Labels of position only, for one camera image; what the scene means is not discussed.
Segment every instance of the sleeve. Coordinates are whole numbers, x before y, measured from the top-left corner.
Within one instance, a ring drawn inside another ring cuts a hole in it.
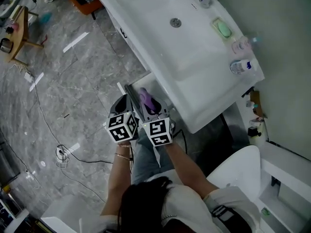
[[[81,218],[81,233],[110,233],[118,229],[118,217],[115,215]]]
[[[258,207],[237,186],[214,190],[203,201],[209,211],[212,211],[213,207],[216,207],[215,205],[232,208],[244,218],[253,230],[259,229],[260,212]]]

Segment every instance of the wooden table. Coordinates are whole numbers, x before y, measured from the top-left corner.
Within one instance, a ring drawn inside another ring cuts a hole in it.
[[[19,12],[19,15],[15,19],[15,22],[19,24],[17,31],[14,30],[12,34],[7,34],[6,38],[13,42],[13,48],[10,53],[6,54],[5,61],[15,61],[17,64],[27,66],[26,63],[17,60],[15,57],[18,54],[19,50],[24,46],[24,44],[32,45],[34,47],[43,48],[43,45],[33,43],[28,41],[28,14],[38,16],[38,14],[29,12],[28,8],[23,6]]]

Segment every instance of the stainless steel kettle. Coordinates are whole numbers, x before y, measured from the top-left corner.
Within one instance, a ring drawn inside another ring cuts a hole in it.
[[[3,38],[0,41],[0,50],[2,52],[10,53],[13,48],[13,42],[10,41],[8,38]]]

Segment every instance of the foot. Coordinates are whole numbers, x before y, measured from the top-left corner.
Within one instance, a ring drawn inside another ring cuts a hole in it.
[[[45,3],[53,2],[54,0],[44,0]]]

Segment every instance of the person's left arm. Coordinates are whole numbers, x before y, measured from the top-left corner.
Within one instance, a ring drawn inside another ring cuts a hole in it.
[[[122,142],[122,145],[130,145],[130,142]],[[108,182],[108,199],[102,216],[118,215],[122,195],[131,185],[130,174],[130,148],[117,146],[116,155],[113,161]]]

